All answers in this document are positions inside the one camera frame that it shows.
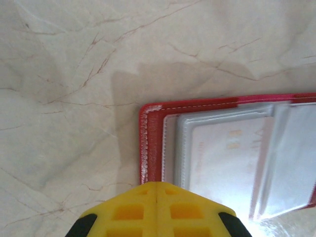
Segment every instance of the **black rubber edge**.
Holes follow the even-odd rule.
[[[97,217],[96,214],[89,214],[79,218],[65,237],[87,237]]]
[[[226,212],[218,213],[231,237],[252,237],[243,223],[237,217]]]

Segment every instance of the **white marble countertop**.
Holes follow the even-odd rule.
[[[60,237],[138,185],[141,105],[316,91],[316,1],[3,0],[0,50],[1,236]]]

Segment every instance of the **yellow plastic object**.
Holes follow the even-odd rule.
[[[231,237],[218,213],[234,211],[164,182],[149,182],[95,206],[87,237]]]

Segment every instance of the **wallet stitching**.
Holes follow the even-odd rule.
[[[300,100],[300,99],[313,99],[316,98],[316,96],[310,96],[310,97],[294,97],[294,98],[289,98],[291,101],[295,101],[295,100]],[[269,100],[282,100],[284,98],[268,98],[268,99],[257,99],[257,100],[240,100],[240,101],[236,101],[236,102],[227,102],[227,103],[219,103],[219,104],[208,104],[208,105],[192,105],[192,106],[180,106],[180,107],[173,107],[173,108],[165,108],[165,109],[159,109],[159,110],[155,110],[155,111],[162,111],[162,110],[175,110],[175,109],[182,109],[182,108],[195,108],[195,107],[205,107],[205,106],[216,106],[216,105],[228,105],[228,104],[238,104],[238,103],[242,103],[242,102],[259,102],[259,101],[269,101]],[[146,111],[144,112],[145,116],[144,116],[144,125],[145,125],[145,134],[148,134],[147,131],[147,123],[148,123],[148,114],[154,112],[154,111]],[[146,143],[146,147],[145,147],[145,151],[146,154],[143,154],[146,157],[146,160],[148,160],[148,136],[143,134],[143,136],[145,137],[145,143]],[[144,167],[145,171],[146,171],[146,176],[144,177],[144,182],[147,182],[148,177],[147,177],[147,173],[148,173],[148,167]]]

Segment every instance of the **marble surface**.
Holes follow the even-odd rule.
[[[60,237],[138,184],[141,105],[316,91],[316,1],[2,0],[0,58],[1,236]]]

